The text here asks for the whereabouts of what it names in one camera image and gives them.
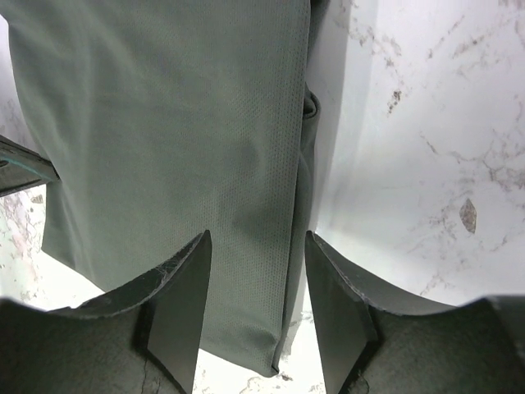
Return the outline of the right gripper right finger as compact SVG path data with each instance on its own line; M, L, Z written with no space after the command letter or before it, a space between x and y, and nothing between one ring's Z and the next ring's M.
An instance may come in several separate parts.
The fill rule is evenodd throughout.
M320 236L305 263L329 393L521 393L524 299L461 306L414 295L359 267Z

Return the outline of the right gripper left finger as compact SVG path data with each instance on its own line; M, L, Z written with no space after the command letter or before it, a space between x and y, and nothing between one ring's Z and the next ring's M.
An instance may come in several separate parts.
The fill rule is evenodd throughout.
M1 301L4 393L189 393L208 294L212 240L75 308Z

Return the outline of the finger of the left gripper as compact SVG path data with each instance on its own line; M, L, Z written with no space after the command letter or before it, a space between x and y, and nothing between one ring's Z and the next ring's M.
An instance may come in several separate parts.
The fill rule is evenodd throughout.
M59 181L53 164L5 136L1 136L1 196Z

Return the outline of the dark grey t shirt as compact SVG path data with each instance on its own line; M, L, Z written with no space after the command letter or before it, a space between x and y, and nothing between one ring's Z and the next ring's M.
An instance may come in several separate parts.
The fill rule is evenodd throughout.
M277 374L312 208L325 1L4 1L57 170L43 250L108 291L212 237L202 348Z

